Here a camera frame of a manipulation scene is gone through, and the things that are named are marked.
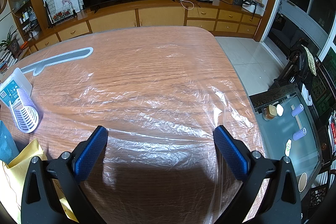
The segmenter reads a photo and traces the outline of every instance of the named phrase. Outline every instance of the cartoon figure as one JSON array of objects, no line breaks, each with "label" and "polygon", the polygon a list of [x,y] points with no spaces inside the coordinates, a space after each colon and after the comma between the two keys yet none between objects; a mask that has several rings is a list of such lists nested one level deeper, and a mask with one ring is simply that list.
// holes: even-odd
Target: cartoon figure
[{"label": "cartoon figure", "polygon": [[61,0],[61,1],[62,1],[63,6],[64,6],[64,4],[67,2],[67,3],[69,3],[69,4],[71,5],[71,7],[72,7],[72,2],[71,2],[71,0]]}]

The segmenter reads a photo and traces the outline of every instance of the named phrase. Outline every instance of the glass coffee table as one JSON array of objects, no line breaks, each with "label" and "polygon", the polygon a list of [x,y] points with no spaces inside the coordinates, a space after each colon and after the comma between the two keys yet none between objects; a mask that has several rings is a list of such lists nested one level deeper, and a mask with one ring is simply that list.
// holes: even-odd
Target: glass coffee table
[{"label": "glass coffee table", "polygon": [[[307,174],[307,184],[302,192],[301,199],[309,190],[321,169],[321,148],[317,131],[305,100],[300,91],[294,86],[284,89],[269,90],[250,96],[255,110],[256,119],[262,135],[265,147],[265,157],[280,160],[285,156],[286,145],[291,143],[289,157],[293,163],[295,175],[299,179],[303,173]],[[280,104],[283,107],[283,115],[276,116],[272,120],[265,120],[263,110],[268,105]],[[296,117],[291,112],[302,104],[304,110]],[[306,129],[306,135],[298,140],[293,140],[293,134],[300,129]]]}]

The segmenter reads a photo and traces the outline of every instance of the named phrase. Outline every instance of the potted plant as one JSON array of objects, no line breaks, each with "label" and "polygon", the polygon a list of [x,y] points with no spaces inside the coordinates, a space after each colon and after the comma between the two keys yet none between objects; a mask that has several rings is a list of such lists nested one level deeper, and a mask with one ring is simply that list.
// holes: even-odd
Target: potted plant
[{"label": "potted plant", "polygon": [[2,50],[3,47],[5,47],[5,51],[9,50],[12,53],[12,55],[15,57],[16,54],[20,50],[20,45],[16,38],[12,39],[13,34],[17,31],[15,30],[14,32],[11,33],[12,28],[13,28],[13,25],[9,29],[9,32],[7,34],[7,39],[3,40],[2,43],[0,43],[0,51]]}]

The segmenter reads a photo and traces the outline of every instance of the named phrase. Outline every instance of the blue gripper pad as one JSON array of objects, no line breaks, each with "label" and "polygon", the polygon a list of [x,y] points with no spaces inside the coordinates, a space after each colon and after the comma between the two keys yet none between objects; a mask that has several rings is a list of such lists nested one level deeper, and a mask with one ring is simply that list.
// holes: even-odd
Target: blue gripper pad
[{"label": "blue gripper pad", "polygon": [[73,177],[78,184],[88,178],[101,151],[107,144],[107,137],[106,128],[98,126],[88,140],[80,142],[73,150]]},{"label": "blue gripper pad", "polygon": [[248,148],[242,141],[234,139],[224,126],[215,128],[213,138],[235,178],[245,181],[250,169]]}]

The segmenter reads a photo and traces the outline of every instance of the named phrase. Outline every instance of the tv stand leg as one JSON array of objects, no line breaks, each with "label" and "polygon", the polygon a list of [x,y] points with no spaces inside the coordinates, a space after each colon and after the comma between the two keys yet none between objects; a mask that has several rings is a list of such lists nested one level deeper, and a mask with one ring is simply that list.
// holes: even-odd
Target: tv stand leg
[{"label": "tv stand leg", "polygon": [[96,9],[95,9],[95,11],[94,11],[94,14],[97,13],[97,11],[98,11],[99,9],[100,9],[100,6],[97,5],[97,6],[96,6]]}]

